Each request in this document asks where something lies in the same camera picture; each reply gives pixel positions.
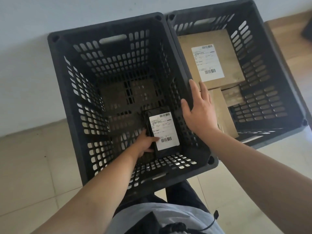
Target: light gray t-shirt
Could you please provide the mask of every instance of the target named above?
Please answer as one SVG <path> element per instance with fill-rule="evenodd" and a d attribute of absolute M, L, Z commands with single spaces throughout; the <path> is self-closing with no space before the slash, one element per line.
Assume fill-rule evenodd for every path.
<path fill-rule="evenodd" d="M 165 203 L 143 203 L 130 206 L 117 213 L 112 219 L 106 234 L 124 234 L 151 211 L 162 227 L 170 223 L 182 222 L 187 228 L 202 230 L 214 220 L 210 213 L 198 208 Z M 224 234 L 217 222 L 203 233 Z"/>

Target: tile floor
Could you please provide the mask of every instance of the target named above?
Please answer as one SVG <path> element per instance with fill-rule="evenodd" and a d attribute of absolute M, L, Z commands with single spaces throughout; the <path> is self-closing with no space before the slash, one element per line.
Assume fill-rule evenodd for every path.
<path fill-rule="evenodd" d="M 260 151 L 312 178 L 309 127 Z M 218 209 L 225 233 L 281 233 L 222 163 L 189 182 L 212 212 Z M 0 233 L 30 233 L 81 186 L 66 121 L 0 138 Z M 165 198 L 164 190 L 156 194 Z"/>

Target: white wall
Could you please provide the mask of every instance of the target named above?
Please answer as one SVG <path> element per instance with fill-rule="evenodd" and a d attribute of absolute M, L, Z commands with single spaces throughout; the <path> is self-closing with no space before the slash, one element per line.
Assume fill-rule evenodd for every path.
<path fill-rule="evenodd" d="M 0 0 L 0 136 L 65 118 L 48 33 L 230 0 Z M 264 21 L 312 0 L 255 0 Z"/>

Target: person's right arm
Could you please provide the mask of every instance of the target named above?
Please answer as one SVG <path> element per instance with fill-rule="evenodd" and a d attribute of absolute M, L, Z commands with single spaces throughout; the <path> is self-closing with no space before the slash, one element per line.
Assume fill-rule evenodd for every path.
<path fill-rule="evenodd" d="M 189 129 L 220 158 L 279 229 L 289 234 L 312 233 L 312 180 L 221 132 L 208 90 L 202 82 L 199 84 L 201 92 L 190 80 L 192 111 L 186 100 L 181 100 Z"/>

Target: hand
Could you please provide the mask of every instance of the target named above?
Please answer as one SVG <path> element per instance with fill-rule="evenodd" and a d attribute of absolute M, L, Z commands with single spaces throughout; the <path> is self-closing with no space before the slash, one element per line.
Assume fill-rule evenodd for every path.
<path fill-rule="evenodd" d="M 146 136 L 146 129 L 142 130 L 142 132 L 137 137 L 134 146 L 138 149 L 138 157 L 142 157 L 144 152 L 154 152 L 153 149 L 150 149 L 152 142 L 156 142 L 159 140 L 159 137 L 150 137 Z"/>
<path fill-rule="evenodd" d="M 191 111 L 188 102 L 182 99 L 183 118 L 189 129 L 201 138 L 207 130 L 219 129 L 216 112 L 205 84 L 201 81 L 199 82 L 200 92 L 192 79 L 189 80 L 189 83 L 193 96 L 193 109 Z"/>

